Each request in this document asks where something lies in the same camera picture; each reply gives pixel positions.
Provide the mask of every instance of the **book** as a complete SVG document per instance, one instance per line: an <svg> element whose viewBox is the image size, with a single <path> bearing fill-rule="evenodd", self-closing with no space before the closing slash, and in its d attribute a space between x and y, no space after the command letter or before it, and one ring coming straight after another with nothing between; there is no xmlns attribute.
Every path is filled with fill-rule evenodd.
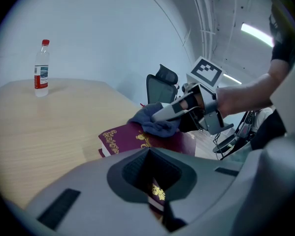
<svg viewBox="0 0 295 236"><path fill-rule="evenodd" d="M191 133L177 132L172 137L162 138L145 133L135 122L104 131L98 137L102 142L99 150L102 157L148 147L166 148L190 156L195 156L196 152L196 139Z"/></svg>
<svg viewBox="0 0 295 236"><path fill-rule="evenodd" d="M102 142L99 153L102 157L115 155L136 148L166 148L178 153L195 156L196 139L191 133L177 132L172 137L162 138L145 133L142 126L131 122L123 126L109 129L98 136ZM156 179L148 185L148 202L151 211L158 219L162 219L165 192Z"/></svg>

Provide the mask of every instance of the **chair headrest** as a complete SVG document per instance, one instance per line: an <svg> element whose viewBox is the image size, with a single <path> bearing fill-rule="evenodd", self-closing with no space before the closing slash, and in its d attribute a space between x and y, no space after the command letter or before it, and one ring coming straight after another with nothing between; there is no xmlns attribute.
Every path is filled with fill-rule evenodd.
<svg viewBox="0 0 295 236"><path fill-rule="evenodd" d="M178 83L178 75L160 64L159 71L156 74L156 78L170 85Z"/></svg>

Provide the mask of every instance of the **ceiling light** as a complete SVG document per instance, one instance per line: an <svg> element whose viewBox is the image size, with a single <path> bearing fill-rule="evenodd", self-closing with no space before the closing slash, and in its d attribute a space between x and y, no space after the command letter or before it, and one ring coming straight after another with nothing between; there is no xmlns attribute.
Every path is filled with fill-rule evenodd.
<svg viewBox="0 0 295 236"><path fill-rule="evenodd" d="M267 34L265 34L264 32L262 32L259 29L256 29L252 26L249 26L245 23L242 24L241 26L241 30L251 34L252 36L262 40L264 43L268 44L269 46L273 47L273 38Z"/></svg>
<svg viewBox="0 0 295 236"><path fill-rule="evenodd" d="M241 84L241 82L238 81L237 79L234 79L233 77L231 77L231 76L229 76L229 75L227 75L227 74L223 74L223 75L224 75L225 77L227 77L227 78L233 80L233 81L236 81L238 84Z"/></svg>

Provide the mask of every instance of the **red bottle cap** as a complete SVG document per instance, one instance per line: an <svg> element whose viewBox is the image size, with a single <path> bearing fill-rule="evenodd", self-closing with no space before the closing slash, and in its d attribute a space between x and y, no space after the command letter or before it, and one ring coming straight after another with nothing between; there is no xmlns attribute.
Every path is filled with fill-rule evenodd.
<svg viewBox="0 0 295 236"><path fill-rule="evenodd" d="M49 43L50 43L50 40L48 39L43 39L42 41L42 45L49 45Z"/></svg>

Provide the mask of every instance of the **bottle neck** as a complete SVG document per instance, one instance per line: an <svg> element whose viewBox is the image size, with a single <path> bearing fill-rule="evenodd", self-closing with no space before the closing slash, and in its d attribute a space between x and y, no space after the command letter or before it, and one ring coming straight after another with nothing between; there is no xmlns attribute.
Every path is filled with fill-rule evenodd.
<svg viewBox="0 0 295 236"><path fill-rule="evenodd" d="M47 45L42 45L41 46L41 52L42 53L47 53L48 52L48 46Z"/></svg>

